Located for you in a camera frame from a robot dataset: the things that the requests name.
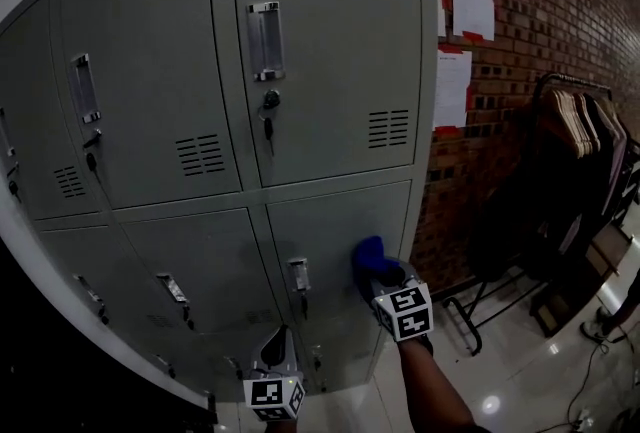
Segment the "blue cloth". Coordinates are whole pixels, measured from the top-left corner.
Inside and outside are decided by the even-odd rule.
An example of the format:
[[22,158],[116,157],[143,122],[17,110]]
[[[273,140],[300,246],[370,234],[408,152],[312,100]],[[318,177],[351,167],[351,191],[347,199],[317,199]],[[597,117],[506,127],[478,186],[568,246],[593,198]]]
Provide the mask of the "blue cloth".
[[401,267],[395,260],[387,258],[380,236],[372,236],[360,241],[351,255],[354,281],[361,295],[370,300],[373,295],[372,282],[392,287],[401,278]]

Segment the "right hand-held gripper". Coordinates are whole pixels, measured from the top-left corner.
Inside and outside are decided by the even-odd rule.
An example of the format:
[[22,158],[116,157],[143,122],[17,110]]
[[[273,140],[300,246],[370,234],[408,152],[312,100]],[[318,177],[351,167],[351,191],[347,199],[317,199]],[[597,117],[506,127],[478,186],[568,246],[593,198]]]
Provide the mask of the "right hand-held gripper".
[[424,337],[433,330],[428,285],[410,264],[384,260],[377,265],[359,265],[359,290],[396,343]]

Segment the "row of wooden hangers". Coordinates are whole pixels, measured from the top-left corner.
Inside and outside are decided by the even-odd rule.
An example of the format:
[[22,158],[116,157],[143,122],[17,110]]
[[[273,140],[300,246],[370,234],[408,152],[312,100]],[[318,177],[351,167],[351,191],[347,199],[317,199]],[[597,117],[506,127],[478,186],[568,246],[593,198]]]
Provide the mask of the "row of wooden hangers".
[[578,159],[600,151],[600,140],[582,94],[551,89],[543,97],[543,109],[547,115],[546,125]]

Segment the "grey metal locker door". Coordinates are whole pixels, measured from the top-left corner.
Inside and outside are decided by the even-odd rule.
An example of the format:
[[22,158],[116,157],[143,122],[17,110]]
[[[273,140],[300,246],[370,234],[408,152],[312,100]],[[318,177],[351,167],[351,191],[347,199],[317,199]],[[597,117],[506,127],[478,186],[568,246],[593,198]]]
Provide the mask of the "grey metal locker door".
[[[318,343],[342,329],[354,331],[370,309],[354,283],[351,255],[357,244],[380,236],[385,253],[397,257],[411,191],[408,181],[282,201],[265,207],[270,234],[268,272],[278,303],[303,342]],[[308,260],[308,319],[301,315],[299,292],[288,267]]]

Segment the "person's right forearm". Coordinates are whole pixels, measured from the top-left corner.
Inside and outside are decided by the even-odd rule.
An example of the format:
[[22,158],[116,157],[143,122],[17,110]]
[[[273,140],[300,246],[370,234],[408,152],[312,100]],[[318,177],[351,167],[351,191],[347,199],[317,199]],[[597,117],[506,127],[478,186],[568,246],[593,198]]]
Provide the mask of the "person's right forearm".
[[469,433],[477,424],[428,349],[415,339],[397,344],[407,408],[415,433]]

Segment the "black clothes rack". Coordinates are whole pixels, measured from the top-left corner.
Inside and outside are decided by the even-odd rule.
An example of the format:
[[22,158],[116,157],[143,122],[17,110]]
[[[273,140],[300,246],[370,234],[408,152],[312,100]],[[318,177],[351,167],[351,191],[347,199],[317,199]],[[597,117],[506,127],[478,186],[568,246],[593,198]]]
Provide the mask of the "black clothes rack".
[[607,98],[615,109],[612,91],[605,85],[560,73],[548,73],[537,82],[519,160],[484,204],[469,239],[466,261],[477,292],[467,304],[454,291],[442,300],[446,310],[457,313],[471,356],[480,354],[480,329],[489,322],[473,317],[480,303],[523,278],[531,281],[531,287],[490,317],[498,318],[526,298],[532,302],[547,284],[583,260],[595,236],[611,224],[623,195],[625,165],[632,154],[624,123],[617,115],[627,145],[610,218],[603,221],[598,200],[603,198],[606,176],[599,168],[598,153],[578,159],[546,125],[543,97],[551,89]]

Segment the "grey metal locker cabinet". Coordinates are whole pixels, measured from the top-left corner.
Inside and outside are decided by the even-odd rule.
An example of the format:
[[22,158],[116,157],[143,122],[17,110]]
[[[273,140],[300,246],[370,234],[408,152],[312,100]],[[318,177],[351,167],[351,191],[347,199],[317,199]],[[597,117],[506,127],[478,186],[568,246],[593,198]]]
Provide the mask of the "grey metal locker cabinet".
[[[280,3],[286,75],[256,82],[247,6]],[[253,350],[290,328],[313,395],[365,387],[370,318],[302,341],[268,272],[265,207],[411,184],[411,252],[431,144],[436,0],[22,0],[0,20],[0,238],[101,351],[199,406],[239,401]],[[101,118],[83,124],[70,62],[89,55]],[[280,93],[274,156],[258,109]],[[100,182],[82,144],[102,131]],[[18,202],[7,172],[15,164]],[[183,321],[158,273],[189,299]],[[74,279],[85,277],[99,307]]]

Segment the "dark hanging garments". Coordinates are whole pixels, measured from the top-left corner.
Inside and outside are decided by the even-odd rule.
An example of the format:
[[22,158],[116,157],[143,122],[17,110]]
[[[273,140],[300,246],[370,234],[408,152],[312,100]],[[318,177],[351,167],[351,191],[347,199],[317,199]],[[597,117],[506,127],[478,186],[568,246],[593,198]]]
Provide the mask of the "dark hanging garments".
[[598,200],[601,205],[600,217],[603,221],[608,221],[626,150],[627,133],[617,117],[613,104],[607,98],[594,99],[587,95],[585,101],[589,119],[596,130],[600,145],[599,168],[606,176],[603,198]]

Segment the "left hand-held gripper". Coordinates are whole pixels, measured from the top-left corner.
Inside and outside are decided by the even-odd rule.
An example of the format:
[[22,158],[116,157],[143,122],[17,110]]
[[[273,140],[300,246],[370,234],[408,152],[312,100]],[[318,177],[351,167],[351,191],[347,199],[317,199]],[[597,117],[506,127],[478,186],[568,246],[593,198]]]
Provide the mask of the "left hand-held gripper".
[[293,334],[281,325],[257,345],[243,379],[246,406],[260,421],[298,418],[305,398]]

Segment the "brown wooden stand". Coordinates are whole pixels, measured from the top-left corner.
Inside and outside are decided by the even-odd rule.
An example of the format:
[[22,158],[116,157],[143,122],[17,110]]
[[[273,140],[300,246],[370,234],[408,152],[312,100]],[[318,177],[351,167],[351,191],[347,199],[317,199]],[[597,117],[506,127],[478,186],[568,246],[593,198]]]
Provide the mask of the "brown wooden stand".
[[557,334],[595,297],[618,270],[630,244],[631,238],[618,225],[607,225],[592,240],[581,262],[534,296],[530,315],[545,338]]

